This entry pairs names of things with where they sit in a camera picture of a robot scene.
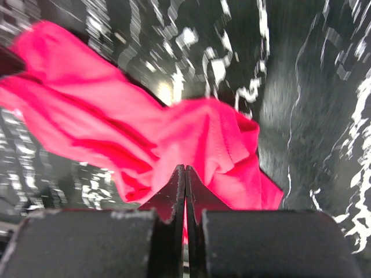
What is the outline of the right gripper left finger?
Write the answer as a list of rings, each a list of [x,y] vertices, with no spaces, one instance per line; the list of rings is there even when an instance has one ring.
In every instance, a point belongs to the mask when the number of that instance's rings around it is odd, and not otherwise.
[[[185,192],[185,168],[178,165],[167,184],[139,208],[157,215],[151,236],[148,277],[183,276]]]

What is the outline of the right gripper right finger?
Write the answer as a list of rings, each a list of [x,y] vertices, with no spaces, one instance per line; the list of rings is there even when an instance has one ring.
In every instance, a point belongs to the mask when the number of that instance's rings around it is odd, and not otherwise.
[[[202,213],[205,211],[230,211],[201,181],[192,166],[185,168],[185,198],[188,230],[188,259],[190,277],[206,277],[205,233]]]

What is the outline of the magenta t shirt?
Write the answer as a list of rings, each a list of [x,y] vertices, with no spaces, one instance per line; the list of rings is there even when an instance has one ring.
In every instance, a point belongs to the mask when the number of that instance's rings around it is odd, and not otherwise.
[[[80,39],[40,21],[11,44],[23,71],[1,78],[1,105],[49,151],[114,172],[125,202],[145,203],[179,164],[234,210],[276,210],[261,170],[259,125],[214,98],[164,107]]]

